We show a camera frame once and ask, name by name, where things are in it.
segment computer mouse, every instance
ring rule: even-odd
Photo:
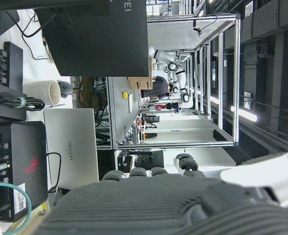
[[[59,81],[58,84],[60,87],[60,92],[61,92],[62,98],[66,98],[68,95],[73,94],[73,87],[70,83],[64,82],[64,81]]]

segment paper cup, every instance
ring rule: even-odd
[[[23,93],[45,102],[45,105],[57,105],[61,98],[57,81],[29,82],[23,85]]]

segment laptop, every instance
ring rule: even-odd
[[[98,182],[98,164],[93,109],[44,109],[47,152],[62,156],[57,187],[74,189]],[[50,155],[51,185],[58,177],[59,157]]]

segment white desk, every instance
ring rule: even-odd
[[[18,13],[20,16],[19,25],[22,29],[24,29],[31,17],[34,15],[34,12],[33,10],[19,10]],[[32,21],[25,33],[31,34],[39,27],[39,22]],[[26,38],[25,40],[32,48],[35,58],[39,56],[41,56],[41,58],[47,57],[41,32],[36,34],[34,37]],[[0,48],[3,48],[3,43],[6,41],[11,41],[23,49],[23,83],[41,80],[63,80],[70,83],[70,77],[61,77],[55,64],[49,62],[49,60],[34,60],[31,57],[30,51],[22,40],[21,33],[16,26],[0,35]],[[61,106],[62,108],[73,108],[72,97],[68,96],[66,99],[61,98],[60,104],[66,104]],[[27,112],[26,120],[44,121],[43,112]]]

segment red object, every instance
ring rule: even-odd
[[[158,104],[155,106],[155,109],[163,109],[163,108],[165,108],[165,105]]]
[[[37,167],[37,157],[34,157],[30,164],[28,165],[28,168],[23,168],[23,171],[26,173],[30,173],[30,172],[34,172],[36,171],[36,167]]]

